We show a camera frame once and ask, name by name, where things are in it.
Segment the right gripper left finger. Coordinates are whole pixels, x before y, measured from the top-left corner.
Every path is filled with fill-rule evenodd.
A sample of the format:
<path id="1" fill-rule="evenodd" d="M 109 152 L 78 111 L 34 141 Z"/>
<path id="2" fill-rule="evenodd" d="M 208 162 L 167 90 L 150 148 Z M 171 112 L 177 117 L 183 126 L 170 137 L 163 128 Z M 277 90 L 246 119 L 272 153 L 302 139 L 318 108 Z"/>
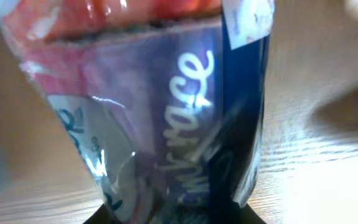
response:
<path id="1" fill-rule="evenodd" d="M 109 207 L 103 204 L 83 224 L 117 224 L 117 221 Z"/>

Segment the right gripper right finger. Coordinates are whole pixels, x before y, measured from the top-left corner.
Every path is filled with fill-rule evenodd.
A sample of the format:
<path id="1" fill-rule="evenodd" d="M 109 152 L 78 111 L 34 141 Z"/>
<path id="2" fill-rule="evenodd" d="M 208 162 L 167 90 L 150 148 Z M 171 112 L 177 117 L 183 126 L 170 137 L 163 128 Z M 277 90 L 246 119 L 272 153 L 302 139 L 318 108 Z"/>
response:
<path id="1" fill-rule="evenodd" d="M 240 224 L 266 224 L 247 204 L 240 209 Z"/>

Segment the Kleenex tissue multipack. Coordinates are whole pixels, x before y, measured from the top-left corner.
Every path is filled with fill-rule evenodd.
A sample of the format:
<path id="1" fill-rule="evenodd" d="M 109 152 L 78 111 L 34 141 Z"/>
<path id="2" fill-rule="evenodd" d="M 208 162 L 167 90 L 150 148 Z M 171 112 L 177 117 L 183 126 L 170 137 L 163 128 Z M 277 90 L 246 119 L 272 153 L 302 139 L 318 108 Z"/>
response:
<path id="1" fill-rule="evenodd" d="M 243 223 L 273 0 L 0 1 L 0 29 L 111 223 Z"/>

